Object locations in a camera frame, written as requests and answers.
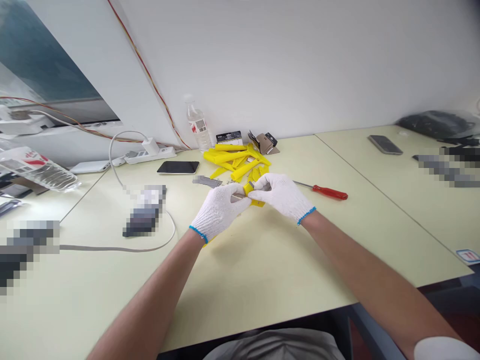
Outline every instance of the person's left hand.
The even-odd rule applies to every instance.
[[[252,203],[248,197],[231,202],[233,194],[245,195],[244,188],[239,183],[231,183],[210,190],[206,196],[200,211],[190,225],[205,243],[226,230]]]

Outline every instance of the red wire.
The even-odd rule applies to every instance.
[[[152,78],[152,76],[150,75],[150,71],[149,69],[147,68],[147,66],[145,65],[144,63],[144,60],[142,59],[142,56],[140,55],[140,52],[139,50],[137,49],[137,46],[135,45],[132,37],[130,36],[129,34],[129,31],[127,30],[127,27],[124,25],[122,19],[120,18],[119,14],[117,13],[117,11],[115,10],[114,6],[112,5],[111,1],[110,0],[107,0],[108,1],[108,4],[110,5],[111,9],[113,10],[113,13],[115,14],[116,16],[116,19],[118,20],[118,22],[120,23],[121,27],[123,28],[123,31],[125,32],[125,34],[128,36],[128,39],[130,40],[130,44],[132,45],[133,49],[135,50],[135,53],[136,53],[136,56],[138,57],[138,59],[140,60],[143,68],[145,69],[145,72],[146,74],[148,75],[148,78],[150,79],[150,82],[151,84],[153,85],[153,88],[155,89],[155,92],[156,94],[158,95],[158,97],[160,98],[161,102],[163,103],[163,105],[165,106],[165,109],[166,109],[166,112],[168,114],[168,118],[170,119],[170,122],[171,122],[171,127],[173,128],[173,130],[175,131],[175,133],[177,134],[178,138],[180,139],[180,141],[183,143],[183,145],[185,145],[187,148],[190,148],[190,146],[188,146],[185,141],[182,139],[182,137],[180,136],[179,132],[177,131],[177,129],[175,128],[175,124],[174,124],[174,119],[172,118],[172,114],[170,113],[170,109],[169,107],[167,106],[167,103],[165,102],[164,98],[162,97],[162,95],[160,94],[160,91],[158,90],[157,86],[155,85],[155,82]]]

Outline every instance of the plastic water bottle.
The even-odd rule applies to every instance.
[[[14,141],[0,139],[0,166],[61,193],[70,192],[81,185],[77,176],[70,171]]]
[[[212,147],[212,141],[210,140],[204,113],[194,107],[195,100],[192,95],[185,95],[184,100],[186,104],[186,118],[190,123],[190,129],[195,136],[198,149],[202,153],[208,151]]]

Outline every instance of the phone screen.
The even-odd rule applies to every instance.
[[[156,172],[159,174],[195,174],[199,165],[198,161],[164,161]]]

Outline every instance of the power strip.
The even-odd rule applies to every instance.
[[[149,155],[149,153],[146,150],[139,151],[139,152],[130,151],[125,157],[125,161],[128,164],[133,165],[133,164],[143,163],[146,161],[174,158],[176,156],[177,154],[175,153],[175,149],[173,148],[173,146],[168,146],[168,147],[162,147],[158,152],[158,154],[153,156]]]

